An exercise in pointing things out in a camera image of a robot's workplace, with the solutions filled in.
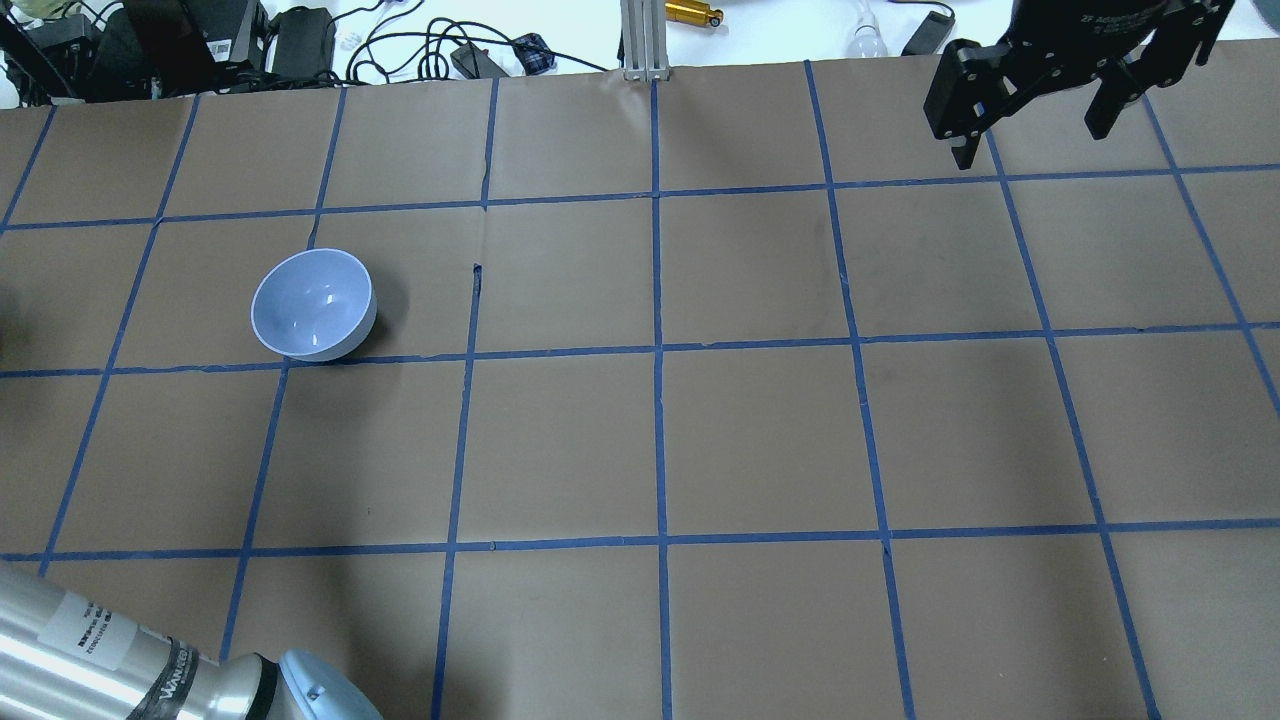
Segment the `bowl rim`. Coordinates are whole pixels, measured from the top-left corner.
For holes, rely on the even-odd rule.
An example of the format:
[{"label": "bowl rim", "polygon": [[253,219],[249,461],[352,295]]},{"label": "bowl rim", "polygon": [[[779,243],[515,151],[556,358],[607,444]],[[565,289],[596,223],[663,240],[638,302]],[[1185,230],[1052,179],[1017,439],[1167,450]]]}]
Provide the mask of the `bowl rim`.
[{"label": "bowl rim", "polygon": [[351,263],[355,263],[356,266],[360,268],[360,272],[361,272],[361,274],[365,278],[365,288],[367,290],[366,297],[365,297],[365,310],[364,310],[364,313],[361,313],[361,318],[364,318],[364,315],[366,313],[369,313],[369,306],[374,301],[374,279],[369,274],[369,268],[366,268],[365,264],[360,261],[360,258],[356,258],[351,252],[347,252],[346,250],[342,250],[339,247],[311,247],[311,249],[303,250],[301,252],[294,252],[293,255],[289,255],[284,260],[280,260],[279,263],[276,263],[275,266],[271,268],[271,270],[268,272],[266,275],[264,275],[261,281],[259,281],[257,290],[253,291],[253,300],[252,300],[252,302],[250,302],[250,306],[248,306],[248,324],[250,324],[251,328],[253,328],[253,334],[257,336],[257,341],[261,342],[271,352],[275,352],[278,355],[283,355],[285,357],[293,357],[296,360],[297,359],[303,359],[303,357],[307,357],[307,356],[312,356],[312,355],[317,355],[320,352],[325,352],[328,350],[333,350],[335,346],[338,346],[339,343],[342,343],[343,341],[346,341],[347,337],[349,337],[352,332],[355,332],[357,328],[360,328],[361,320],[356,320],[356,323],[340,338],[338,338],[335,342],[332,342],[332,343],[326,345],[324,347],[317,347],[316,350],[314,350],[311,352],[285,352],[284,350],[280,350],[279,347],[276,347],[275,343],[268,342],[266,338],[262,337],[262,333],[257,329],[257,318],[256,318],[256,315],[257,315],[257,301],[259,301],[259,297],[261,297],[262,288],[266,287],[266,283],[280,270],[280,268],[288,265],[289,263],[296,261],[298,258],[302,258],[303,255],[312,255],[312,254],[317,254],[317,252],[320,252],[320,254],[329,254],[329,255],[337,255],[339,258],[343,258],[344,260],[349,260]]}]

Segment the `black band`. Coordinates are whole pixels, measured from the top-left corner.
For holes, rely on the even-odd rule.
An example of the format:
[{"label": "black band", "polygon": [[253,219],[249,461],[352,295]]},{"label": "black band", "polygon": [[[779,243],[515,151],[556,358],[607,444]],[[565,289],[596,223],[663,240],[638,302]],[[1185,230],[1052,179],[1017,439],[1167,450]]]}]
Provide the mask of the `black band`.
[{"label": "black band", "polygon": [[257,682],[257,692],[253,693],[253,702],[248,706],[244,720],[266,720],[266,714],[271,711],[271,702],[275,700],[275,684],[280,679],[280,667],[270,660],[257,656],[262,661],[262,676]]},{"label": "black band", "polygon": [[198,666],[198,650],[169,638],[169,661],[125,720],[178,720]]}]

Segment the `light blue bowl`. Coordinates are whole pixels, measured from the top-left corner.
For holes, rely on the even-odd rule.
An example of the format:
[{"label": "light blue bowl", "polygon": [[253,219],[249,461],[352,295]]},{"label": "light blue bowl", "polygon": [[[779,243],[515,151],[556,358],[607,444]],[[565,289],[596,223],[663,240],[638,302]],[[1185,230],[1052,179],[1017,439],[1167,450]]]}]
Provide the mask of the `light blue bowl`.
[{"label": "light blue bowl", "polygon": [[253,293],[253,334],[271,352],[306,363],[335,360],[374,327],[378,297],[355,255],[321,247],[298,252],[262,278]]}]

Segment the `gold cylinder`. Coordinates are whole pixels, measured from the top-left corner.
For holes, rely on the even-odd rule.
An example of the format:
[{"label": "gold cylinder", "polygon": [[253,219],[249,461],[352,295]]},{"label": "gold cylinder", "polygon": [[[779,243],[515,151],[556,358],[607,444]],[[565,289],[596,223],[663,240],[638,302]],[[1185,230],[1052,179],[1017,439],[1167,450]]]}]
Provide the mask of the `gold cylinder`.
[{"label": "gold cylinder", "polygon": [[667,19],[698,27],[719,27],[724,22],[724,10],[712,10],[710,5],[698,0],[668,0]]}]

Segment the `blue grid line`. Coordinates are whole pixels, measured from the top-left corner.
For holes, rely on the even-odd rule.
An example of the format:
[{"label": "blue grid line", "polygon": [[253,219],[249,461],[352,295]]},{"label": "blue grid line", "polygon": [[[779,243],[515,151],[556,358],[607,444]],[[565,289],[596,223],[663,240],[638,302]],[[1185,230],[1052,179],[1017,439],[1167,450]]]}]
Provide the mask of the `blue grid line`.
[{"label": "blue grid line", "polygon": [[813,63],[804,61],[805,79],[809,83],[809,99],[813,102],[813,119],[818,128],[818,146],[822,150],[822,170],[827,182],[827,208],[831,214],[831,234],[835,240],[836,266],[840,272],[840,291],[845,302],[845,322],[854,355],[854,380],[858,386],[858,406],[861,413],[863,436],[867,443],[867,462],[872,477],[872,495],[876,498],[876,525],[881,541],[881,561],[884,566],[884,589],[888,598],[890,624],[893,633],[893,653],[897,657],[899,684],[902,693],[902,711],[906,720],[915,720],[915,698],[911,693],[911,674],[906,661],[906,638],[902,634],[902,610],[897,600],[897,573],[893,569],[893,537],[888,523],[888,510],[884,505],[884,487],[881,483],[879,455],[876,450],[876,429],[872,423],[870,398],[867,393],[867,375],[863,366],[861,336],[858,332],[858,318],[854,314],[852,293],[849,290],[849,270],[845,265],[845,240],[840,229],[840,208],[836,204],[836,183],[831,173],[831,151],[827,145],[827,129],[822,120],[822,102],[818,100],[818,83],[813,77]]},{"label": "blue grid line", "polygon": [[489,124],[484,133],[484,179],[480,181],[480,206],[489,209],[489,179],[493,176],[493,132],[498,124],[498,78],[489,90]]},{"label": "blue grid line", "polygon": [[1178,184],[1178,192],[1183,196],[1183,202],[1187,205],[1187,213],[1192,218],[1192,223],[1196,225],[1196,234],[1199,236],[1201,245],[1204,246],[1204,254],[1208,255],[1208,261],[1213,265],[1213,272],[1217,274],[1217,279],[1222,283],[1222,292],[1226,295],[1226,301],[1231,305],[1231,313],[1235,315],[1239,331],[1244,334],[1244,342],[1249,346],[1249,352],[1253,354],[1253,363],[1258,366],[1258,374],[1262,377],[1262,384],[1267,389],[1267,396],[1271,398],[1271,407],[1275,409],[1276,416],[1280,416],[1280,392],[1276,391],[1276,384],[1271,379],[1271,372],[1267,369],[1267,361],[1262,356],[1262,348],[1258,347],[1258,340],[1253,337],[1253,329],[1249,327],[1249,320],[1244,316],[1244,307],[1240,305],[1239,297],[1235,295],[1235,290],[1231,288],[1231,281],[1226,277],[1226,268],[1222,266],[1222,260],[1217,256],[1217,251],[1213,249],[1213,241],[1208,237],[1208,229],[1204,227],[1204,220],[1199,217],[1199,210],[1196,209],[1196,201],[1192,199],[1190,190],[1187,188],[1187,181],[1183,179],[1183,173],[1178,168],[1178,160],[1174,159],[1174,151],[1169,146],[1169,138],[1165,137],[1164,128],[1160,127],[1160,118],[1156,117],[1156,109],[1152,106],[1151,100],[1143,95],[1142,96],[1143,108],[1147,109],[1147,117],[1151,119],[1151,127],[1156,131],[1156,140],[1160,141],[1160,149],[1165,152],[1165,160],[1169,161],[1169,169],[1174,174],[1174,182]]},{"label": "blue grid line", "polygon": [[9,227],[9,220],[13,219],[13,211],[18,208],[18,199],[22,197],[22,191],[27,187],[27,181],[31,178],[31,170],[36,167],[36,159],[40,158],[40,149],[45,146],[45,137],[49,136],[49,128],[54,124],[54,115],[58,113],[58,106],[54,105],[49,109],[49,114],[45,117],[45,124],[40,128],[40,135],[36,136],[36,145],[31,147],[31,155],[27,158],[27,165],[22,169],[22,176],[18,177],[18,184],[13,188],[13,197],[9,199],[9,206],[5,208],[4,218],[0,218],[0,233],[3,233]]},{"label": "blue grid line", "polygon": [[1160,720],[1160,710],[1156,706],[1156,696],[1151,688],[1151,678],[1147,675],[1147,662],[1142,655],[1142,646],[1138,642],[1138,630],[1133,624],[1133,614],[1129,611],[1129,598],[1124,589],[1124,580],[1120,577],[1120,564],[1116,560],[1115,548],[1111,546],[1111,534],[1107,529],[1106,514],[1102,511],[1102,500],[1098,497],[1098,486],[1093,477],[1093,466],[1089,462],[1088,450],[1084,447],[1084,433],[1080,430],[1079,416],[1075,413],[1075,401],[1071,398],[1071,388],[1066,382],[1066,370],[1062,366],[1062,356],[1057,348],[1053,325],[1050,322],[1048,307],[1044,305],[1044,296],[1041,292],[1039,281],[1036,277],[1036,266],[1032,263],[1030,247],[1023,233],[1023,223],[1018,215],[1018,206],[1014,204],[1014,195],[1005,179],[1005,167],[1000,159],[1000,147],[995,136],[988,131],[987,142],[991,146],[991,156],[996,165],[996,174],[1000,176],[1000,190],[1005,197],[1005,208],[1009,210],[1009,222],[1012,225],[1014,237],[1018,241],[1018,252],[1021,255],[1023,266],[1027,270],[1027,282],[1030,286],[1032,297],[1036,301],[1036,314],[1039,315],[1041,325],[1044,328],[1044,343],[1048,347],[1050,361],[1053,365],[1053,375],[1057,378],[1059,392],[1062,396],[1062,407],[1066,411],[1066,420],[1071,428],[1071,439],[1075,443],[1075,452],[1080,461],[1080,473],[1084,477],[1084,486],[1089,495],[1089,503],[1093,506],[1093,519],[1097,524],[1098,538],[1102,541],[1102,553],[1106,557],[1107,570],[1111,575],[1111,585],[1116,596],[1116,606],[1120,610],[1120,623],[1124,626],[1125,638],[1129,642],[1129,653],[1133,656],[1134,671],[1138,675],[1138,687],[1142,691],[1143,702],[1147,706],[1149,720]]},{"label": "blue grid line", "polygon": [[200,110],[198,96],[191,101],[191,111],[187,114],[187,124],[183,127],[182,140],[178,142],[178,151],[174,154],[173,167],[169,168],[169,177],[165,181],[164,193],[160,196],[160,206],[156,210],[151,232],[147,233],[147,243],[142,249],[142,258],[138,259],[138,269],[133,274],[133,284],[129,288],[129,297],[124,302],[124,311],[120,314],[120,324],[115,331],[115,340],[111,342],[111,351],[106,356],[106,366],[102,369],[101,380],[97,383],[97,393],[93,396],[93,405],[90,407],[88,419],[84,421],[84,433],[81,436],[79,446],[76,448],[76,460],[72,462],[70,473],[67,477],[67,487],[63,489],[63,497],[58,503],[58,514],[54,516],[52,528],[49,530],[49,542],[45,544],[45,552],[40,560],[41,578],[49,573],[51,556],[54,550],[58,547],[58,536],[61,534],[63,524],[67,521],[67,510],[70,507],[72,496],[76,492],[76,484],[79,480],[81,469],[84,466],[84,455],[88,451],[90,438],[93,437],[93,427],[97,424],[97,415],[102,410],[102,400],[106,397],[106,386],[111,382],[111,370],[115,368],[115,359],[120,354],[120,345],[124,343],[124,331],[129,327],[129,315],[132,315],[133,305],[138,300],[138,290],[142,287],[142,275],[146,273],[147,261],[151,258],[151,249],[155,247],[156,234],[160,232],[160,222],[164,218],[165,208],[169,205],[169,196],[173,193],[173,183],[178,179],[178,168],[182,165],[182,158],[187,152],[187,142],[191,140],[191,128],[196,124],[197,110]]},{"label": "blue grid line", "polygon": [[[660,135],[658,119],[658,81],[649,81],[649,152],[650,190],[653,214],[649,224],[653,233],[653,436],[654,468],[657,480],[658,539],[667,537],[667,423],[662,405],[663,379],[663,337],[662,337],[662,188]],[[671,574],[667,544],[658,546],[658,643],[662,665],[662,717],[671,720],[672,707],[671,679]]]},{"label": "blue grid line", "polygon": [[[1251,165],[1213,165],[1203,168],[1179,168],[1181,174],[1217,174],[1217,173],[1252,173],[1280,170],[1280,164],[1251,164]],[[1007,182],[1037,182],[1037,181],[1062,181],[1062,179],[1089,179],[1105,177],[1143,177],[1143,176],[1170,176],[1167,169],[1152,170],[1097,170],[1079,173],[1032,173],[1006,176]],[[915,187],[931,184],[972,184],[995,183],[1000,178],[996,176],[960,176],[954,178],[902,178],[883,181],[846,181],[835,182],[837,190],[870,188],[870,187]],[[641,197],[700,197],[712,195],[753,195],[768,192],[804,192],[810,190],[823,190],[824,183],[786,184],[786,186],[746,186],[746,187],[712,187],[712,188],[686,188],[686,190],[646,190],[634,192],[612,192],[598,195],[559,195],[545,197],[490,197],[488,206],[494,205],[545,205],[559,202],[604,202],[613,200],[636,200]],[[380,205],[349,205],[338,208],[321,208],[321,215],[348,214],[348,213],[396,213],[408,210],[438,210],[448,208],[483,208],[481,200],[445,200],[436,202],[398,202]],[[250,220],[259,218],[284,218],[296,215],[311,215],[316,210],[312,208],[293,208],[284,210],[247,210],[239,213],[207,213],[193,215],[169,215],[166,223],[201,223],[212,220]],[[0,227],[12,231],[27,229],[54,229],[54,228],[84,228],[105,225],[133,225],[155,222],[154,218],[109,218],[97,220],[58,220],[47,223],[13,223]]]},{"label": "blue grid line", "polygon": [[[1280,329],[1280,322],[1249,323],[1249,328],[1256,331]],[[1239,332],[1235,323],[1211,323],[1201,325],[1156,325],[1149,328],[1137,327],[1110,327],[1110,328],[1055,328],[1056,337],[1112,337],[1135,334],[1170,334],[1170,333],[1210,333],[1210,332]],[[1044,331],[980,331],[957,333],[904,333],[887,336],[863,336],[861,345],[883,343],[925,343],[925,342],[957,342],[957,341],[988,341],[988,340],[1020,340],[1042,338]],[[831,347],[850,345],[847,337],[813,337],[813,338],[780,338],[780,340],[735,340],[722,342],[677,342],[663,343],[663,352],[699,352],[716,350],[764,350],[783,347]],[[545,350],[490,350],[477,351],[475,357],[479,363],[490,360],[522,360],[530,357],[577,357],[586,355],[648,355],[655,352],[652,345],[604,345],[585,347],[550,347]],[[465,352],[442,352],[439,355],[371,355],[364,357],[343,357],[326,363],[303,363],[291,360],[293,369],[298,368],[324,368],[329,365],[410,365],[420,363],[460,363],[466,360]],[[283,363],[224,363],[214,365],[168,365],[160,368],[147,368],[142,365],[128,365],[113,368],[113,375],[159,375],[168,373],[243,373],[256,370],[279,370]],[[64,375],[101,375],[102,368],[55,368],[55,369],[29,369],[29,370],[0,370],[0,379],[9,378],[45,378]]]},{"label": "blue grid line", "polygon": [[435,676],[431,680],[431,720],[440,720],[444,707],[444,671],[449,652],[449,616],[453,609],[453,570],[457,561],[458,519],[462,512],[462,477],[467,457],[467,423],[471,418],[471,382],[475,375],[476,334],[480,325],[480,293],[484,269],[476,265],[471,281],[471,319],[467,324],[467,360],[462,373],[462,402],[458,410],[458,445],[453,455],[453,496],[449,500],[448,550],[440,582],[440,624],[435,635]]},{"label": "blue grid line", "polygon": [[[1225,518],[1207,520],[1143,520],[1108,523],[1111,533],[1156,534],[1171,532],[1219,532],[1280,529],[1280,518]],[[893,539],[1016,538],[1032,536],[1096,534],[1096,524],[1000,525],[965,528],[897,528]],[[879,530],[785,530],[768,533],[690,533],[668,536],[599,536],[503,541],[412,542],[384,544],[338,544],[255,547],[251,557],[346,557],[357,555],[422,555],[445,552],[524,552],[586,547],[662,547],[685,544],[765,544],[780,542],[870,542]],[[93,560],[198,560],[238,559],[241,548],[92,550],[58,551],[55,562]],[[0,552],[9,562],[40,561],[42,552]]]},{"label": "blue grid line", "polygon": [[275,384],[275,397],[271,401],[271,416],[266,423],[266,439],[262,441],[262,457],[259,460],[257,477],[253,480],[253,498],[248,506],[248,519],[244,521],[244,539],[236,553],[236,582],[232,584],[232,597],[227,606],[227,623],[223,625],[223,643],[218,652],[218,660],[227,662],[232,652],[232,638],[236,635],[236,620],[239,618],[241,597],[244,593],[244,575],[248,573],[248,561],[252,557],[253,534],[257,532],[257,515],[262,509],[262,493],[266,489],[266,474],[271,466],[271,450],[275,446],[275,430],[280,424],[280,410],[284,406],[284,389],[289,384],[289,363],[280,368],[280,377]]},{"label": "blue grid line", "polygon": [[338,108],[333,113],[333,132],[329,135],[329,150],[324,156],[324,170],[320,173],[320,192],[316,193],[314,209],[315,219],[311,220],[311,234],[307,236],[307,250],[316,246],[316,233],[320,232],[320,213],[324,210],[324,199],[329,195],[329,176],[333,174],[333,156],[338,152],[338,136],[342,133],[342,115],[347,109],[347,88],[338,90]]}]

